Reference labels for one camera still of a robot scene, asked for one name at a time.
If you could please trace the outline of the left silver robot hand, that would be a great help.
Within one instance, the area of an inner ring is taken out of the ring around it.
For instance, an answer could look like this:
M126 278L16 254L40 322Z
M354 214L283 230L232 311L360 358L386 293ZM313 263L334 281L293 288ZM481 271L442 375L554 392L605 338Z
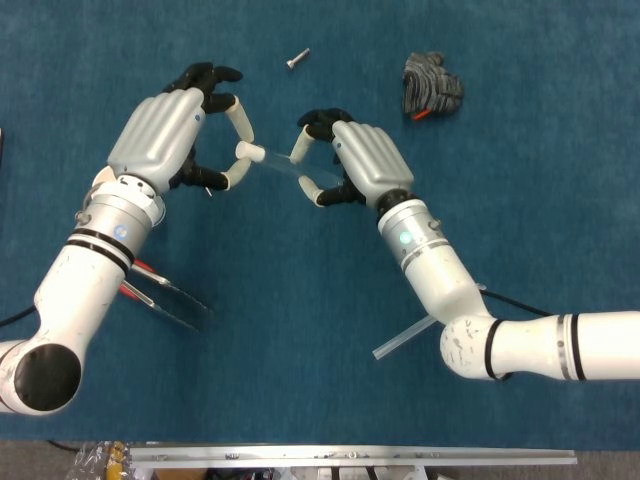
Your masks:
M211 170L195 161L195 144L206 118L216 113L227 116L240 140L254 140L239 98L215 91L221 82L242 78L232 67L198 62L189 65L160 94L144 99L108 156L114 175L138 178L159 195L182 184L214 191L234 188L248 173L251 161L239 158L225 171Z

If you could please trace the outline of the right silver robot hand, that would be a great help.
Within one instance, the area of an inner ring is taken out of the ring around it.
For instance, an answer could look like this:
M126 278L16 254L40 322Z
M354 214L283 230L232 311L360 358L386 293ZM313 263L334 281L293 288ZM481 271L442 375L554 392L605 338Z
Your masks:
M340 185L323 189L306 175L298 178L306 197L318 207L357 202L370 208L389 193L407 196L414 176L390 136L381 128L359 123L340 108L313 109L297 125L301 132L291 151L294 164L316 141L330 144L343 168Z

